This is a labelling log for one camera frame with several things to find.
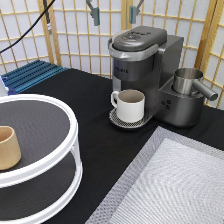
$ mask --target black tabletop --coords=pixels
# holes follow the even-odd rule
[[[71,202],[47,224],[85,223],[158,126],[224,150],[224,111],[204,106],[200,122],[192,128],[153,119],[136,132],[125,132],[109,121],[111,92],[111,80],[74,69],[23,92],[64,101],[79,123],[83,178]]]

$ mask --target beige cup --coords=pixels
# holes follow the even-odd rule
[[[21,151],[15,130],[0,126],[0,170],[15,166],[21,159]]]

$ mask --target coffee maker lid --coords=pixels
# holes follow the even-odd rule
[[[113,47],[119,51],[138,52],[155,44],[161,45],[166,41],[166,30],[148,26],[138,26],[115,37]]]

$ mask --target shoji screen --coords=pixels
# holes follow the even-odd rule
[[[205,73],[204,83],[220,95],[207,104],[224,110],[224,0],[218,1],[214,15],[201,69]]]
[[[180,67],[194,67],[209,3],[210,0],[145,0],[133,27],[154,26],[184,37]]]
[[[93,25],[85,0],[56,0],[50,11],[58,64],[111,75],[107,41],[121,30],[122,0],[93,0],[100,7],[100,26]]]
[[[1,0],[0,1],[0,49],[14,43],[40,15],[43,2],[40,0]],[[0,55],[0,75],[21,67],[33,60],[51,61],[51,46],[46,44],[47,34],[40,21],[25,38],[12,49]]]

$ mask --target cable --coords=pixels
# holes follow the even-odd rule
[[[15,46],[16,44],[18,44],[22,39],[23,37],[25,37],[29,32],[30,30],[33,29],[34,26],[37,25],[37,23],[39,22],[39,20],[41,19],[41,17],[45,14],[45,12],[52,6],[52,4],[55,2],[55,0],[52,0],[52,2],[47,6],[47,8],[40,14],[40,16],[37,18],[37,20],[35,21],[35,23],[15,42],[13,43],[12,45],[8,46],[7,48],[3,49],[0,51],[0,54],[7,51],[8,49],[12,48],[13,46]]]

